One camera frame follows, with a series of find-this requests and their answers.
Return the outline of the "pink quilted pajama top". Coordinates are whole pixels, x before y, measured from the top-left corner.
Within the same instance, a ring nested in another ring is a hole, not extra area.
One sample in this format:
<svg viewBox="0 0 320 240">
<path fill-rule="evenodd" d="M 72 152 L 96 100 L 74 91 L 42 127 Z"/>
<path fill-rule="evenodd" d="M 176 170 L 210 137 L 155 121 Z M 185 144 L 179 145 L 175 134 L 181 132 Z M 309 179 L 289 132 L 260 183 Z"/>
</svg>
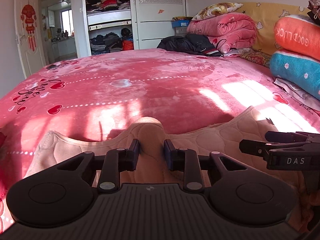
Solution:
<svg viewBox="0 0 320 240">
<path fill-rule="evenodd" d="M 137 168 L 133 172 L 122 172 L 120 181 L 181 184 L 182 173 L 169 171 L 164 158 L 163 144 L 166 139 L 170 139 L 176 148 L 189 148 L 200 155 L 208 155 L 212 151 L 221 152 L 290 184 L 296 190 L 299 201 L 289 224 L 299 232 L 306 232 L 314 212 L 306 194 L 302 173 L 270 171 L 263 159 L 242 154 L 239 150 L 239 142 L 243 139 L 263 141 L 266 132 L 276 130 L 271 119 L 263 117 L 254 107 L 249 107 L 227 123 L 209 125 L 183 134 L 166 133 L 162 123 L 151 117 L 143 117 L 114 139 L 100 142 L 75 140 L 56 131 L 49 131 L 40 140 L 26 175 L 31 176 L 81 152 L 91 151 L 95 155 L 105 155 L 113 148 L 127 148 L 133 139 L 138 139 L 140 154 Z"/>
</svg>

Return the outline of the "dark clothes lower shelf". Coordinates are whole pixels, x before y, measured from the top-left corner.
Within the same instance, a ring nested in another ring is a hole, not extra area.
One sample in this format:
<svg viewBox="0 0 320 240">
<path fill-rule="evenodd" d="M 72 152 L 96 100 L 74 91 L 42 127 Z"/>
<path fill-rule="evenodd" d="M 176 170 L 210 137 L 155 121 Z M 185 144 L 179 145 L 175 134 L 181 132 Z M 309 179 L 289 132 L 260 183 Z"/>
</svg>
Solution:
<svg viewBox="0 0 320 240">
<path fill-rule="evenodd" d="M 90 38 L 91 54 L 101 55 L 120 51 L 134 50 L 133 35 L 130 29 L 122 28 L 120 36 L 114 32 Z"/>
</svg>

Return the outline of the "white bedroom door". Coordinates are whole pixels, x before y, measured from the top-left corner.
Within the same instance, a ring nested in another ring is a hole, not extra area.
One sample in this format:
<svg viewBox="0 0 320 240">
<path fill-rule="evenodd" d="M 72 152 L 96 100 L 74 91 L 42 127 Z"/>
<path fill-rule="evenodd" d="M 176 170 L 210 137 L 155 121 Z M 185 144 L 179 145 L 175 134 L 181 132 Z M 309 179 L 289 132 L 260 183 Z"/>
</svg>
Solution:
<svg viewBox="0 0 320 240">
<path fill-rule="evenodd" d="M 20 18 L 22 8 L 28 3 L 28 0 L 14 0 L 14 15 L 15 15 L 15 33 L 17 49 L 21 61 L 22 71 L 24 77 L 28 78 L 32 74 L 38 72 L 46 65 L 46 59 L 44 57 L 42 37 L 41 37 L 41 26 L 39 13 L 39 0 L 30 0 L 30 4 L 36 11 L 36 49 L 32 51 L 28 45 L 28 34 L 22 27 L 22 21 Z"/>
</svg>

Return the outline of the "pink heart print bed blanket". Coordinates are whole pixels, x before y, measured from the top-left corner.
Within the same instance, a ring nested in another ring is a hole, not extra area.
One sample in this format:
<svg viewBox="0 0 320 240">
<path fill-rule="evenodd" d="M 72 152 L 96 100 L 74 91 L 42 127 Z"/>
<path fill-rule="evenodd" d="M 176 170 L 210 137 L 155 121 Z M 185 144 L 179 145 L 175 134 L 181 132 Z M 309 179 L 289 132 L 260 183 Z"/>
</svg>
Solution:
<svg viewBox="0 0 320 240">
<path fill-rule="evenodd" d="M 13 223 L 7 192 L 28 177 L 36 148 L 49 131 L 100 142 L 151 117 L 166 133 L 183 134 L 227 123 L 254 107 L 277 131 L 319 132 L 319 111 L 276 86 L 268 68 L 239 57 L 145 49 L 55 65 L 1 98 L 2 231 Z"/>
</svg>

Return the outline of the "teal flower print pillow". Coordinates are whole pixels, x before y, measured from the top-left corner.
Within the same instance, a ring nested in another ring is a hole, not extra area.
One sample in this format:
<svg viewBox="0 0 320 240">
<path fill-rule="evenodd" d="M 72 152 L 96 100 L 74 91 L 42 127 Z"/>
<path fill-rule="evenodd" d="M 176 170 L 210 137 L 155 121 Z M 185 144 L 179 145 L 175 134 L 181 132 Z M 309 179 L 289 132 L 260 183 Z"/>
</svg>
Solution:
<svg viewBox="0 0 320 240">
<path fill-rule="evenodd" d="M 287 50 L 276 51 L 270 59 L 273 76 L 290 81 L 319 100 L 319 61 Z"/>
</svg>

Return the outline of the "black jacket on bed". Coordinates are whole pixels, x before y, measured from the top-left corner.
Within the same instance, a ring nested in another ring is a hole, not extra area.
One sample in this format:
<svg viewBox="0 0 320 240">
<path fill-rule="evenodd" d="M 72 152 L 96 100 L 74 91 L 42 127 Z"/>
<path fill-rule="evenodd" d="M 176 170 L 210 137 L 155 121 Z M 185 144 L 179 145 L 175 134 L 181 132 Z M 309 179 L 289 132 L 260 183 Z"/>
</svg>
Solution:
<svg viewBox="0 0 320 240">
<path fill-rule="evenodd" d="M 222 55 L 209 41 L 208 37 L 198 34 L 166 37 L 160 41 L 157 48 L 192 55 L 216 57 L 220 57 Z"/>
</svg>

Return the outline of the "orange good luck pillow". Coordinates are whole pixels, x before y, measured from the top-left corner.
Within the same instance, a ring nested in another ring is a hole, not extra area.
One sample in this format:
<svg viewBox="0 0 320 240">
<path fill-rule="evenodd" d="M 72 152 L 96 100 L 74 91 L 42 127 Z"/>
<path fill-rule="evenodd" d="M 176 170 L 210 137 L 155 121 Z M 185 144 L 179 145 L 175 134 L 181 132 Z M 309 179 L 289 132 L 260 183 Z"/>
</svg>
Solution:
<svg viewBox="0 0 320 240">
<path fill-rule="evenodd" d="M 319 61 L 319 25 L 308 16 L 280 18 L 274 25 L 274 38 L 281 48 Z"/>
</svg>

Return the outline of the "folded pink fleece blanket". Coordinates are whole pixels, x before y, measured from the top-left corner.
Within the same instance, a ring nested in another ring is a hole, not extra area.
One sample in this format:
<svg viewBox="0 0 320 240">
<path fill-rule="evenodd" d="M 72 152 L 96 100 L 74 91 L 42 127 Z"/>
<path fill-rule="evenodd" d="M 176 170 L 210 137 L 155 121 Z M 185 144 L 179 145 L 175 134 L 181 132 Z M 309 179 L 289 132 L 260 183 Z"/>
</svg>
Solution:
<svg viewBox="0 0 320 240">
<path fill-rule="evenodd" d="M 208 37 L 210 43 L 223 54 L 233 49 L 251 48 L 257 38 L 255 22 L 248 15 L 237 12 L 191 21 L 187 33 Z"/>
</svg>

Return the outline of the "yellow cartoon headboard cover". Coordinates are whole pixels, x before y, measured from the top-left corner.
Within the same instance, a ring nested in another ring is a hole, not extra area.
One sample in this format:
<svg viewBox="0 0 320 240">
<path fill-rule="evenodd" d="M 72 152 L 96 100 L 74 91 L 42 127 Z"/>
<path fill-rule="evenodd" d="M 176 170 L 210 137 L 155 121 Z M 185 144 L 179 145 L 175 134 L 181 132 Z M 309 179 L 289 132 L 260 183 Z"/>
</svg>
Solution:
<svg viewBox="0 0 320 240">
<path fill-rule="evenodd" d="M 272 55 L 280 48 L 274 39 L 275 23 L 289 15 L 308 17 L 310 11 L 307 7 L 279 3 L 241 2 L 241 4 L 243 6 L 235 12 L 248 15 L 256 24 L 257 38 L 253 49 L 268 55 Z"/>
</svg>

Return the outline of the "blue box by wardrobe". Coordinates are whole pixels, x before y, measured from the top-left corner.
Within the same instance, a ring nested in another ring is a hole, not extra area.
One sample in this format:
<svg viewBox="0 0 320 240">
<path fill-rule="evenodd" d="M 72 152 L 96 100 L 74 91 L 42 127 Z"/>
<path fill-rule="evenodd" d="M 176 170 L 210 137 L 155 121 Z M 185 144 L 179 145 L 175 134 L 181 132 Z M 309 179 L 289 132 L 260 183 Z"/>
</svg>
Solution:
<svg viewBox="0 0 320 240">
<path fill-rule="evenodd" d="M 177 21 L 172 21 L 171 25 L 172 25 L 172 28 L 181 28 L 181 27 L 187 27 L 189 23 L 190 23 L 189 20 L 177 20 Z"/>
</svg>

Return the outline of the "floral yellow white pillow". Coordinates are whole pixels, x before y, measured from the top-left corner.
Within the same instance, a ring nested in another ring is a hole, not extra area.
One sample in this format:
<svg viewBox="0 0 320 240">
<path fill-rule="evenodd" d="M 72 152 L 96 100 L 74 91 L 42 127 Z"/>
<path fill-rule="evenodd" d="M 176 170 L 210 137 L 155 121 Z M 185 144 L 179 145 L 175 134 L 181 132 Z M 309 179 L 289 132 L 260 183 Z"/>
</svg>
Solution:
<svg viewBox="0 0 320 240">
<path fill-rule="evenodd" d="M 231 12 L 235 12 L 243 6 L 242 3 L 236 2 L 225 2 L 225 3 L 217 3 L 210 6 L 205 7 L 201 11 L 199 11 L 193 18 L 193 21 L 202 21 L 209 18 L 214 18 L 220 15 L 228 14 Z"/>
</svg>

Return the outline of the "folded mauve puffer jacket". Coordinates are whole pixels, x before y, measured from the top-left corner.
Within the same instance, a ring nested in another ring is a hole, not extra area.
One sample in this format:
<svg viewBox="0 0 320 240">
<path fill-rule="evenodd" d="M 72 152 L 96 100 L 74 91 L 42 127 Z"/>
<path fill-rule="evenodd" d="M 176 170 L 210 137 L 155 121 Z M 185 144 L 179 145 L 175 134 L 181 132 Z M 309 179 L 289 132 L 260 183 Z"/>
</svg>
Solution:
<svg viewBox="0 0 320 240">
<path fill-rule="evenodd" d="M 310 10 L 307 15 L 315 22 L 320 25 L 320 0 L 309 0 L 308 9 Z"/>
</svg>

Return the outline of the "white wardrobe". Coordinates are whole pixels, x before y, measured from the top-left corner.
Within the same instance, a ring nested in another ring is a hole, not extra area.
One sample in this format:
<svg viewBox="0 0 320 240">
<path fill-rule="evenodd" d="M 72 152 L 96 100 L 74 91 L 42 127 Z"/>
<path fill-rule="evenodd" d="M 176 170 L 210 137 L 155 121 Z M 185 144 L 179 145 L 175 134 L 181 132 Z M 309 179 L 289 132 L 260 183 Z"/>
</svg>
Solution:
<svg viewBox="0 0 320 240">
<path fill-rule="evenodd" d="M 78 57 L 91 55 L 89 39 L 127 27 L 134 49 L 156 48 L 161 39 L 173 36 L 172 20 L 185 16 L 185 0 L 130 0 L 130 9 L 88 14 L 86 0 L 71 0 Z"/>
</svg>

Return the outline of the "red chinese knot ornament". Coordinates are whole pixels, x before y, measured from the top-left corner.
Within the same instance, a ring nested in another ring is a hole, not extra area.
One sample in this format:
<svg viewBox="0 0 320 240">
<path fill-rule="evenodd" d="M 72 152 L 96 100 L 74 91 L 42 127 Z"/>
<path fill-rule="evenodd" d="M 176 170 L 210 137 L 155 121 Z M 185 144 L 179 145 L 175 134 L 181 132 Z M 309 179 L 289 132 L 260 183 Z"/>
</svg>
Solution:
<svg viewBox="0 0 320 240">
<path fill-rule="evenodd" d="M 36 31 L 36 11 L 34 7 L 28 3 L 22 8 L 21 15 L 22 27 L 26 30 L 28 34 L 28 45 L 32 51 L 36 49 L 35 31 Z"/>
</svg>

